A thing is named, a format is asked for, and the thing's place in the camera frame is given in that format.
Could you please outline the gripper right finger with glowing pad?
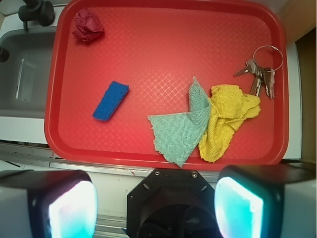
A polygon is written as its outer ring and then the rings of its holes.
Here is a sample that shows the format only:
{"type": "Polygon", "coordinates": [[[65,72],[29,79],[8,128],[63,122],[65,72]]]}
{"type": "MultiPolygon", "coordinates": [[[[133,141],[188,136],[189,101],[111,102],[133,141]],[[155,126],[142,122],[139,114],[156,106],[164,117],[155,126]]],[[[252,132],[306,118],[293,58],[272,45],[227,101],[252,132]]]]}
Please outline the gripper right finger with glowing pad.
{"type": "Polygon", "coordinates": [[[214,209],[224,238],[315,238],[316,166],[226,166],[216,183],[214,209]]]}

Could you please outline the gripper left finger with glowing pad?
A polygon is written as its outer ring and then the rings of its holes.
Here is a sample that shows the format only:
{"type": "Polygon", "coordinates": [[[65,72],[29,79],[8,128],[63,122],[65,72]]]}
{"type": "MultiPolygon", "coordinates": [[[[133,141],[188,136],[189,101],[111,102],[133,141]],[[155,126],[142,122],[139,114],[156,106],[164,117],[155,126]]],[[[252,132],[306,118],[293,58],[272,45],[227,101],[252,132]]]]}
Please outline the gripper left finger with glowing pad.
{"type": "Polygon", "coordinates": [[[97,213],[97,189],[85,171],[0,173],[2,238],[91,238],[97,213]]]}

